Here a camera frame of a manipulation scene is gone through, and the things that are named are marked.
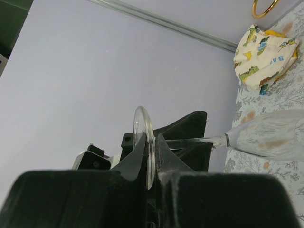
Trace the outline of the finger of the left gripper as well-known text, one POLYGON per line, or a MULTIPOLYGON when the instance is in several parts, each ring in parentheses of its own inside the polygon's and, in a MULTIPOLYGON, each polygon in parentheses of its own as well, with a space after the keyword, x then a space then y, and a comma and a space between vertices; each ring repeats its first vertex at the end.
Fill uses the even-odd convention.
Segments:
POLYGON ((170 148, 177 157, 170 160, 172 171, 207 172, 213 144, 198 143, 182 149, 170 148))
MULTIPOLYGON (((161 133, 165 140, 191 139, 204 137, 207 123, 207 112, 194 111, 183 118, 159 129, 153 129, 156 137, 161 133)), ((133 133, 125 133, 121 144, 122 153, 133 150, 133 133)))

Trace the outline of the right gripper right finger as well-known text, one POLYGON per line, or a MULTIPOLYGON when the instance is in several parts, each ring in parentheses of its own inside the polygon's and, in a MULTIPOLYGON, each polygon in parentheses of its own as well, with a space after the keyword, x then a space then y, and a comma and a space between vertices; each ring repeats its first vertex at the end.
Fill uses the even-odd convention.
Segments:
POLYGON ((195 172, 168 147, 155 142, 164 228, 298 228, 280 181, 264 174, 195 172))

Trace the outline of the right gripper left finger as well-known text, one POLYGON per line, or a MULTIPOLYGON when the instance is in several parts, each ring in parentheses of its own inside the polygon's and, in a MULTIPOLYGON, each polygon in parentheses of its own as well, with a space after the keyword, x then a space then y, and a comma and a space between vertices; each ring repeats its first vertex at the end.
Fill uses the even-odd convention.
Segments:
POLYGON ((28 171, 0 211, 3 228, 144 228, 147 139, 108 171, 28 171))

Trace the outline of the plain clear flute glass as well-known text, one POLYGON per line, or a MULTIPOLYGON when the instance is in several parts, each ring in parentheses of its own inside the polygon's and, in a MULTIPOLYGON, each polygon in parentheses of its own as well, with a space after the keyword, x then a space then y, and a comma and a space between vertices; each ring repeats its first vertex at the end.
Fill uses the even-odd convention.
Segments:
MULTIPOLYGON (((147 187, 154 182, 156 170, 155 135, 147 110, 137 107, 133 119, 133 146, 145 135, 148 143, 147 187)), ((304 111, 279 110, 259 115, 218 136, 166 140, 170 149, 211 143, 215 147, 274 161, 301 161, 304 158, 304 111)))

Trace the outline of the gold wine glass rack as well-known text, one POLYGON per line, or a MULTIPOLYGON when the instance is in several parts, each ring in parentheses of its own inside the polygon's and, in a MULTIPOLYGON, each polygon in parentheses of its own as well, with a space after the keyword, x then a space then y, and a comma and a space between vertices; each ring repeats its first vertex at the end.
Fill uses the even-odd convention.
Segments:
POLYGON ((278 4, 279 0, 254 0, 251 15, 254 19, 261 19, 269 14, 278 4))

